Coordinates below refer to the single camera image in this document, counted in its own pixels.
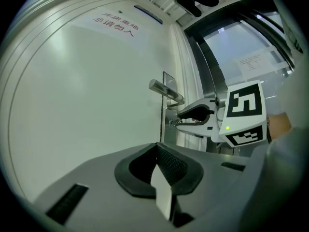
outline hand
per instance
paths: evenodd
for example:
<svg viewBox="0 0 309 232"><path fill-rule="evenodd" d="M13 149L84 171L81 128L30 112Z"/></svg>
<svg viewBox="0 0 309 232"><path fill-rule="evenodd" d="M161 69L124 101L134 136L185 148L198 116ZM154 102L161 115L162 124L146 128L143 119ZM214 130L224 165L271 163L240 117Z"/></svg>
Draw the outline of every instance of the hand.
<svg viewBox="0 0 309 232"><path fill-rule="evenodd" d="M289 121L286 113L279 115L269 115L269 133L271 139L274 140L284 134L288 133L292 128L291 123Z"/></svg>

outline white paper card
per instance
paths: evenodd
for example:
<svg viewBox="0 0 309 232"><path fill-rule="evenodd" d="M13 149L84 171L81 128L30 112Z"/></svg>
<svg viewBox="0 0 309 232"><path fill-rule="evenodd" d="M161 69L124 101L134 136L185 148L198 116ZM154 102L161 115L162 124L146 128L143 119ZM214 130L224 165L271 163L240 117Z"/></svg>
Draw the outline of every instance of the white paper card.
<svg viewBox="0 0 309 232"><path fill-rule="evenodd" d="M238 64L242 76L246 80L275 71L274 66L264 53L247 55L234 61Z"/></svg>
<svg viewBox="0 0 309 232"><path fill-rule="evenodd" d="M98 8L74 20L72 26L91 29L128 43L137 50L142 50L148 43L149 32L134 20L121 13Z"/></svg>

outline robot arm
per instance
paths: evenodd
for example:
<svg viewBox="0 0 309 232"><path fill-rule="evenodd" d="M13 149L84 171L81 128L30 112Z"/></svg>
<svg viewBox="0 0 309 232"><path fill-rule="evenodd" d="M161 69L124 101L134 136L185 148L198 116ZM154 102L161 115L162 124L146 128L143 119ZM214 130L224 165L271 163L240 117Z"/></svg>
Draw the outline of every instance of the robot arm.
<svg viewBox="0 0 309 232"><path fill-rule="evenodd" d="M194 118L198 123L179 123L184 133L210 137L215 143L227 142L231 147L254 144L266 139L267 118L260 81L228 87L225 107L214 99L204 98L178 113L181 119Z"/></svg>

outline glass window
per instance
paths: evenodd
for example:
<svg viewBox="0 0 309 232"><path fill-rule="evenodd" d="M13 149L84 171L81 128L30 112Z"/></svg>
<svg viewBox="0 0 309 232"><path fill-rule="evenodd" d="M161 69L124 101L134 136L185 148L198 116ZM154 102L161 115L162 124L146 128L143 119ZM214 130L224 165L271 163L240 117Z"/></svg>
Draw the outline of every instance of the glass window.
<svg viewBox="0 0 309 232"><path fill-rule="evenodd" d="M260 32L240 21L206 36L204 40L216 57L227 86L260 80L267 113L283 112L277 99L277 91L291 70L277 49ZM267 73L246 78L237 60L255 54L260 54L267 60L269 72L266 70Z"/></svg>

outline black slot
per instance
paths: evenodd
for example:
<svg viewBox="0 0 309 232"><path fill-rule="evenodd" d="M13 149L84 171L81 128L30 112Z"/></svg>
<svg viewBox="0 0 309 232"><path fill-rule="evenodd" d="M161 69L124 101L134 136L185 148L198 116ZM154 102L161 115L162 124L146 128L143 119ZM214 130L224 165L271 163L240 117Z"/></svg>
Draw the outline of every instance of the black slot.
<svg viewBox="0 0 309 232"><path fill-rule="evenodd" d="M198 138L204 138L203 136L199 136L199 135L196 135L194 134L195 137L198 137Z"/></svg>
<svg viewBox="0 0 309 232"><path fill-rule="evenodd" d="M60 224L64 224L88 189L86 186L75 184L46 213L47 216Z"/></svg>
<svg viewBox="0 0 309 232"><path fill-rule="evenodd" d="M267 126L266 137L267 137L268 143L270 144L272 139L271 139L271 136L270 136L270 131L269 131L269 127L268 126Z"/></svg>
<svg viewBox="0 0 309 232"><path fill-rule="evenodd" d="M244 165L239 165L239 164L235 164L235 163L231 163L231 162L223 162L221 164L221 166L226 167L226 168L230 168L230 169L234 169L234 170L237 170L237 171L243 171L246 167Z"/></svg>

